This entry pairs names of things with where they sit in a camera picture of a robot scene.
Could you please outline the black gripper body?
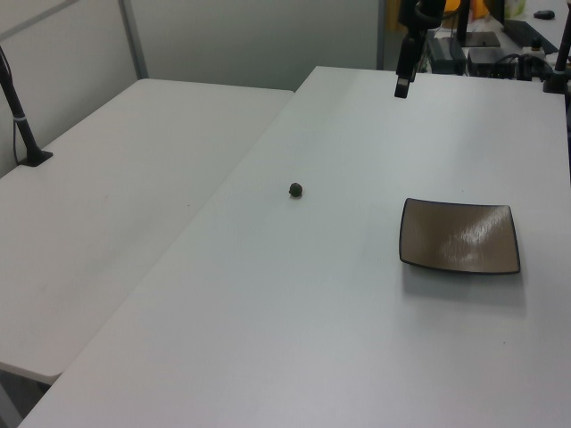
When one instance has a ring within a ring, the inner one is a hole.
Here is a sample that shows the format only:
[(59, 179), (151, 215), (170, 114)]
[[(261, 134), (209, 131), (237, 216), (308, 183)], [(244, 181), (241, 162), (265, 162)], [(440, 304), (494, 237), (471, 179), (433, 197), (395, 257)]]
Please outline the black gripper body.
[(422, 1), (401, 0), (399, 23), (407, 29), (410, 38), (419, 40), (423, 33)]

